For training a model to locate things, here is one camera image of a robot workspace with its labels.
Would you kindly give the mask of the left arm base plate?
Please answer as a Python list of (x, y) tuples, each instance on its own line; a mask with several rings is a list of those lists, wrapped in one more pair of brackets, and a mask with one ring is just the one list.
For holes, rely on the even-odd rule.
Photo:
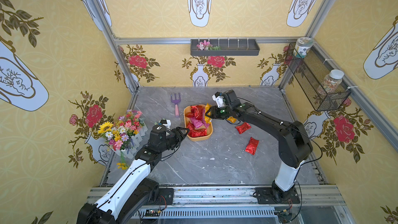
[(169, 206), (173, 204), (174, 200), (174, 189), (173, 188), (160, 188), (158, 196), (154, 200), (151, 200), (147, 205), (160, 205)]

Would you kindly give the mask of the large yellow tea bag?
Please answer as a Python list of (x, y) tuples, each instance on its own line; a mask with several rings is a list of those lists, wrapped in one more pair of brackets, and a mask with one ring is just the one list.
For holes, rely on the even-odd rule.
[(211, 108), (211, 105), (207, 103), (207, 104), (205, 105), (205, 110), (204, 110), (204, 121), (205, 121), (207, 124), (210, 124), (210, 123), (211, 123), (211, 118), (208, 116), (208, 115), (211, 114), (210, 108)]

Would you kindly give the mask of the small red tea bag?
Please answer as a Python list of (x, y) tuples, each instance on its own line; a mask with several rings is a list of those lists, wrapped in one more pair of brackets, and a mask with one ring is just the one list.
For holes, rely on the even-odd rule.
[(246, 122), (244, 122), (243, 124), (238, 125), (235, 128), (236, 128), (236, 130), (238, 131), (239, 134), (243, 134), (244, 132), (246, 132), (246, 131), (251, 129), (251, 125), (246, 123)]

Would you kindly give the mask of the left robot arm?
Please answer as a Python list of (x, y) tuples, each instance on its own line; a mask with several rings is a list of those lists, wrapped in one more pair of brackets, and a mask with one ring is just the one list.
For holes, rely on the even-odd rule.
[(114, 186), (94, 204), (86, 203), (78, 213), (78, 224), (126, 224), (145, 204), (159, 198), (159, 183), (147, 178), (162, 160), (162, 153), (176, 151), (190, 129), (153, 126), (148, 143)]

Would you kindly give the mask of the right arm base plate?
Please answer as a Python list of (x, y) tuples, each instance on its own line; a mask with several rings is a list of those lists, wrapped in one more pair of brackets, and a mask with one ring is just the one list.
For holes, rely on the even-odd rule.
[(281, 191), (272, 187), (258, 187), (252, 194), (257, 199), (258, 204), (300, 204), (301, 197), (293, 186), (288, 191)]

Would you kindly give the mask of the small yellow tea bag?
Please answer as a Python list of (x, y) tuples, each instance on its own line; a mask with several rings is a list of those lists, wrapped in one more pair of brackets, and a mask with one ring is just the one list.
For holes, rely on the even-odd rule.
[(237, 122), (237, 119), (234, 118), (234, 117), (229, 117), (229, 118), (227, 119), (227, 121), (230, 122), (230, 123), (236, 123), (236, 122)]

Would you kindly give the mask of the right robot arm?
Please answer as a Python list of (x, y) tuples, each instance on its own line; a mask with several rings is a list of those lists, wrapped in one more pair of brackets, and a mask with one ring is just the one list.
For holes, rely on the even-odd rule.
[(234, 117), (259, 128), (277, 141), (281, 163), (272, 189), (279, 194), (290, 192), (300, 168), (313, 152), (312, 140), (307, 136), (304, 125), (299, 121), (291, 122), (269, 115), (253, 103), (237, 97), (234, 90), (216, 92), (212, 99), (216, 104), (206, 111), (207, 117)]

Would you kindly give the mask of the long red tea bag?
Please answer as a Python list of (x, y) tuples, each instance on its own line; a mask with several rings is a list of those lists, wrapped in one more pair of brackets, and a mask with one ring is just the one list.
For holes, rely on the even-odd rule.
[(202, 120), (204, 113), (204, 106), (203, 105), (195, 105), (190, 107), (190, 112), (185, 114), (187, 118), (194, 118), (196, 120)]

